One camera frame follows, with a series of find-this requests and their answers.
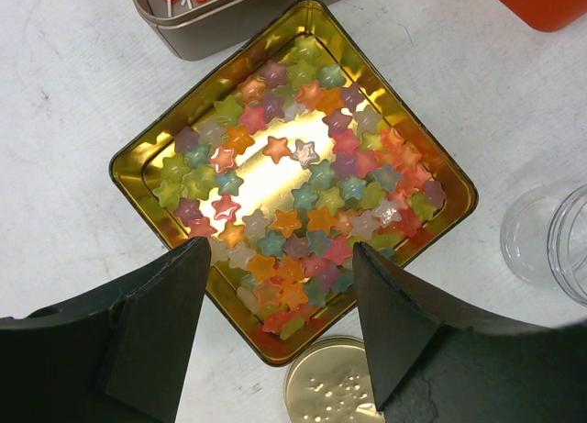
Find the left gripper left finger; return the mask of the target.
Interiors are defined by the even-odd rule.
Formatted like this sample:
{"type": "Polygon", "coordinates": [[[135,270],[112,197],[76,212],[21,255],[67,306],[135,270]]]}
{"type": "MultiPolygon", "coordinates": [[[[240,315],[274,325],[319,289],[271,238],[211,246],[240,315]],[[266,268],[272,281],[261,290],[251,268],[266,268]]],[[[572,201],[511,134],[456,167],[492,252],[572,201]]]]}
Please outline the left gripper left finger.
{"type": "Polygon", "coordinates": [[[1,321],[4,422],[173,422],[211,249],[155,261],[27,317],[1,321]]]}

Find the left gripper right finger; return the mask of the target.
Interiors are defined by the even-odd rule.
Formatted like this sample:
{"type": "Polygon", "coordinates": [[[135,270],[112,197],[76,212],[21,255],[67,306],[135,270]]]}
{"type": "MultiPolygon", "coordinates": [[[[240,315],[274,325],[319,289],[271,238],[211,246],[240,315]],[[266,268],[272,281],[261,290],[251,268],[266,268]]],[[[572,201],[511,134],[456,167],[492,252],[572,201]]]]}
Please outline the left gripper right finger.
{"type": "Polygon", "coordinates": [[[544,328],[464,302],[372,246],[353,272],[376,408],[388,422],[583,422],[586,325],[544,328]]]}

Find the gold tin with star candies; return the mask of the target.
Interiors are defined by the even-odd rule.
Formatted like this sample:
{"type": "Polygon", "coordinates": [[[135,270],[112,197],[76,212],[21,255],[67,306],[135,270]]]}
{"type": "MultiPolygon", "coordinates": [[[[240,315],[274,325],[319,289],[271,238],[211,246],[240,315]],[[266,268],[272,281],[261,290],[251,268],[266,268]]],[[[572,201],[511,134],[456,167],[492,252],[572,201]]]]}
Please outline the gold tin with star candies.
{"type": "Polygon", "coordinates": [[[210,242],[207,293],[272,366],[356,305],[356,242],[406,264],[478,201],[319,0],[293,3],[110,174],[167,246],[210,242]]]}

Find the beige tin with lollipops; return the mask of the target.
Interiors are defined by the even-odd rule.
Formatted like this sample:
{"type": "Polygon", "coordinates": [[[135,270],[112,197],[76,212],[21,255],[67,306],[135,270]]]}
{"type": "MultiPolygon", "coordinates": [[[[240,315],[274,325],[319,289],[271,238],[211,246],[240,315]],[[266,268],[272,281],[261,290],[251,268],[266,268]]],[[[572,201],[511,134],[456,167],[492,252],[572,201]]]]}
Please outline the beige tin with lollipops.
{"type": "MultiPolygon", "coordinates": [[[[250,39],[296,0],[132,0],[176,57],[198,61],[250,39]]],[[[329,5],[340,0],[321,0],[329,5]]]]}

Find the gold jar lid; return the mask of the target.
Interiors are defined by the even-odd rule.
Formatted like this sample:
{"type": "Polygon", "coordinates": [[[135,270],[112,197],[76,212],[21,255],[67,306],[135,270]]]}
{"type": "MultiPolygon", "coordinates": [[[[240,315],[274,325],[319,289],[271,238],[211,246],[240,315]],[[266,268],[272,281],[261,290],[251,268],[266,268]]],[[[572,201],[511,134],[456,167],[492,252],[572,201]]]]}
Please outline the gold jar lid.
{"type": "Polygon", "coordinates": [[[284,401],[292,422],[383,422],[376,409],[362,340],[316,341],[291,364],[284,401]]]}

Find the clear glass jar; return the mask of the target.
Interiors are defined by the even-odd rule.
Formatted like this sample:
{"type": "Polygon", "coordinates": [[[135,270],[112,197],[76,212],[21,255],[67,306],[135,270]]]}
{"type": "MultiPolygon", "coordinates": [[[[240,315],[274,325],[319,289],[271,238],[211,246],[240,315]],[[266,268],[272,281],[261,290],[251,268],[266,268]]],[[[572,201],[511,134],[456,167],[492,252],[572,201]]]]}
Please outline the clear glass jar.
{"type": "Polygon", "coordinates": [[[518,279],[559,289],[586,305],[586,184],[540,185],[505,211],[500,230],[504,261],[518,279]]]}

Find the orange tray with lollipops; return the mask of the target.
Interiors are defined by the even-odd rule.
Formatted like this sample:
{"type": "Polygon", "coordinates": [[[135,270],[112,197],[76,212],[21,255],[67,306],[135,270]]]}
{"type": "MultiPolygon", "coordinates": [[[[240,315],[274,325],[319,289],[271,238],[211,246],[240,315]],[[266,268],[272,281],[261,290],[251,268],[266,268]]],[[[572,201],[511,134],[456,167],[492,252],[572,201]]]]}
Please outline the orange tray with lollipops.
{"type": "Polygon", "coordinates": [[[586,15],[586,0],[499,0],[531,28],[555,32],[586,15]]]}

